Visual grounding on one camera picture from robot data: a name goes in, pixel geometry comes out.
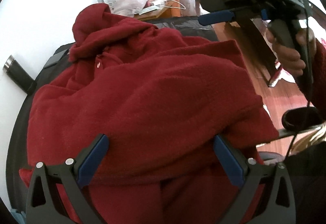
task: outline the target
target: metal cylinder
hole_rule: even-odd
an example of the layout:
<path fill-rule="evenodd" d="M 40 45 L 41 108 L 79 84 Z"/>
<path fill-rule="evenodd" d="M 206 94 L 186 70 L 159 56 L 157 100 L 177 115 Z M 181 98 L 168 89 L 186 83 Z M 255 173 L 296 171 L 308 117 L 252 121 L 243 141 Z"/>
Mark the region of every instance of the metal cylinder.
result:
<path fill-rule="evenodd" d="M 284 163 L 279 162 L 279 163 L 278 163 L 278 168 L 280 168 L 280 169 L 284 169 L 284 168 L 285 168 Z"/>
<path fill-rule="evenodd" d="M 42 168 L 42 166 L 43 166 L 43 162 L 38 162 L 38 163 L 36 164 L 36 168 Z"/>
<path fill-rule="evenodd" d="M 3 66 L 3 70 L 25 93 L 32 94 L 36 88 L 36 81 L 20 66 L 11 55 Z"/>
<path fill-rule="evenodd" d="M 248 163 L 251 165 L 255 165 L 257 163 L 257 161 L 254 158 L 249 158 Z"/>
<path fill-rule="evenodd" d="M 66 160 L 66 165 L 72 165 L 74 163 L 74 159 L 69 158 Z"/>

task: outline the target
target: black handle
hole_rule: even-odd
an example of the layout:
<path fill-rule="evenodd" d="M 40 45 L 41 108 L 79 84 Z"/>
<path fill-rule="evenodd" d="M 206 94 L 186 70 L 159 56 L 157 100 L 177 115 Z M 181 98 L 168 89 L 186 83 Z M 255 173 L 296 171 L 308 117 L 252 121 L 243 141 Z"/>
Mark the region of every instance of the black handle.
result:
<path fill-rule="evenodd" d="M 301 56 L 301 59 L 306 64 L 306 68 L 303 70 L 303 75 L 295 78 L 299 87 L 310 88 L 313 83 L 312 69 L 308 63 L 309 51 L 305 46 L 301 46 L 296 41 L 296 34 L 301 30 L 299 20 L 280 20 L 276 19 L 269 23 L 268 29 L 272 32 L 278 42 L 286 47 L 296 49 Z"/>
<path fill-rule="evenodd" d="M 10 56 L 4 65 L 7 75 L 13 80 L 25 93 L 31 95 L 36 88 L 37 82 L 20 66 L 20 64 Z"/>

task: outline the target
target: blue cloth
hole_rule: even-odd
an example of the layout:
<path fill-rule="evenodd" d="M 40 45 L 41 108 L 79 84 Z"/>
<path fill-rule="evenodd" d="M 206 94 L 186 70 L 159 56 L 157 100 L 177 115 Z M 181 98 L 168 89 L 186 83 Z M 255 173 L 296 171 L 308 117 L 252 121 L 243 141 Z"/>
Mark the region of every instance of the blue cloth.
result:
<path fill-rule="evenodd" d="M 18 213 L 17 209 L 11 209 L 10 213 L 14 217 L 14 219 L 19 223 L 19 224 L 26 224 L 26 214 L 25 212 Z"/>

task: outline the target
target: black cable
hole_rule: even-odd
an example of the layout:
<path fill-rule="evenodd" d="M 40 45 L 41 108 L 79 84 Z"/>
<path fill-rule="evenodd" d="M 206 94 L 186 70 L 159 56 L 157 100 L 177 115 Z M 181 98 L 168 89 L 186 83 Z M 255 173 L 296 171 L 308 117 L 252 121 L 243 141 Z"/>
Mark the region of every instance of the black cable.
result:
<path fill-rule="evenodd" d="M 312 76 L 312 72 L 311 72 L 312 71 L 312 62 L 311 62 L 311 54 L 310 54 L 310 46 L 309 46 L 309 44 L 310 44 L 309 43 L 309 22 L 308 22 L 309 16 L 308 16 L 307 10 L 304 10 L 304 12 L 305 12 L 305 15 L 306 15 L 306 18 L 307 18 L 307 23 L 306 23 L 307 24 L 306 43 L 307 43 L 307 51 L 308 51 L 308 58 L 307 58 L 308 65 L 306 65 L 306 67 L 309 70 L 309 76 Z M 287 150 L 285 160 L 289 157 L 290 151 L 291 151 L 291 149 L 293 147 L 295 139 L 297 138 L 299 132 L 302 131 L 305 128 L 307 120 L 308 120 L 309 107 L 310 107 L 310 104 L 311 104 L 312 93 L 313 93 L 313 85 L 312 85 L 312 83 L 310 83 L 309 85 L 310 85 L 310 87 L 309 87 L 309 90 L 307 92 L 307 101 L 308 101 L 308 103 L 307 103 L 306 113 L 304 115 L 304 121 L 302 122 L 302 124 L 300 126 L 297 126 L 294 137 L 293 137 L 293 139 L 292 139 L 292 141 L 290 143 L 290 146 L 289 146 L 289 148 Z"/>

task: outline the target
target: hand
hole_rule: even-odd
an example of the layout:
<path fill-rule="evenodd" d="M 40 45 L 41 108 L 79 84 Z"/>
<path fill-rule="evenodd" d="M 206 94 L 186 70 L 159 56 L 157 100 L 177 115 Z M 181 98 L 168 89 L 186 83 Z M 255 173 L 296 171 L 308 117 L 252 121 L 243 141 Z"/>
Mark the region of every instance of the hand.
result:
<path fill-rule="evenodd" d="M 307 29 L 303 28 L 296 35 L 297 42 L 301 46 L 306 46 L 306 32 Z M 273 44 L 273 51 L 278 56 L 278 61 L 281 63 L 284 70 L 286 70 L 293 77 L 299 77 L 303 75 L 303 69 L 306 67 L 303 60 L 300 59 L 300 54 L 298 51 L 292 48 L 282 46 L 278 43 L 277 39 L 273 34 L 267 30 L 266 32 L 267 40 Z M 312 29 L 309 29 L 309 50 L 312 62 L 314 61 L 316 55 L 316 38 Z"/>

